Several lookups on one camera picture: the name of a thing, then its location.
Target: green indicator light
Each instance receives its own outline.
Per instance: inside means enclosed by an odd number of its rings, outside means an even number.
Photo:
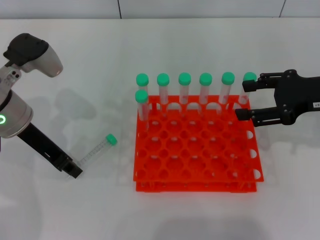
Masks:
[[[0,124],[4,124],[6,122],[6,117],[3,115],[0,115]]]

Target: white table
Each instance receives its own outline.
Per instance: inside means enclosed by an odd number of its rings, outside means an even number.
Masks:
[[[256,128],[265,182],[257,193],[139,193],[132,181],[135,77],[212,73],[218,94],[232,71],[238,94],[245,72],[320,76],[320,19],[0,20],[0,52],[18,34],[44,39],[64,70],[38,71],[14,86],[34,110],[33,124],[76,159],[107,133],[117,147],[77,180],[65,179],[18,137],[0,154],[1,240],[301,240],[319,238],[320,115],[292,126]],[[0,58],[0,65],[6,59]],[[274,106],[272,90],[250,95]]]

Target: white wall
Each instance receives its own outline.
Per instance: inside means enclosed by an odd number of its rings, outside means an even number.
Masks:
[[[281,17],[320,17],[320,0],[286,0]]]
[[[0,0],[0,19],[120,18],[117,0]]]
[[[285,0],[119,0],[122,18],[279,17]],[[281,17],[320,17],[320,0],[286,0]],[[118,19],[118,0],[0,0],[0,19]]]
[[[119,0],[119,3],[124,19],[279,17],[284,0]]]

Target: red test tube rack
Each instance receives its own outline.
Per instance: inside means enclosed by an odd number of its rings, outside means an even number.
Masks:
[[[209,95],[208,104],[199,104],[199,96],[191,95],[187,105],[172,95],[161,105],[159,96],[149,96],[148,123],[137,117],[136,191],[257,191],[264,177],[254,126],[238,121],[234,111],[250,109],[250,103],[239,105],[239,95],[230,95],[220,105],[218,98]]]

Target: green screw cap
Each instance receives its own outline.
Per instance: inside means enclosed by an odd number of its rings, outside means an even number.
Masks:
[[[222,83],[224,85],[232,85],[235,82],[235,75],[232,72],[225,72],[222,75]]]
[[[159,86],[165,87],[169,84],[170,78],[169,78],[168,74],[160,73],[156,79],[156,82],[158,83]]]
[[[257,75],[254,74],[253,72],[247,72],[244,76],[243,76],[243,81],[248,81],[248,80],[257,80]]]
[[[200,76],[200,84],[202,86],[210,86],[210,84],[212,83],[212,76],[210,73],[202,73]]]
[[[136,76],[136,84],[139,87],[145,87],[149,84],[149,77],[145,73],[140,73]]]
[[[108,141],[108,143],[110,143],[112,146],[116,145],[118,140],[116,139],[115,136],[113,136],[111,133],[108,134],[105,139]]]
[[[144,104],[148,101],[148,93],[145,90],[138,90],[135,92],[135,100],[139,104]]]
[[[188,86],[191,83],[191,76],[187,72],[183,72],[179,75],[179,84],[182,86]]]

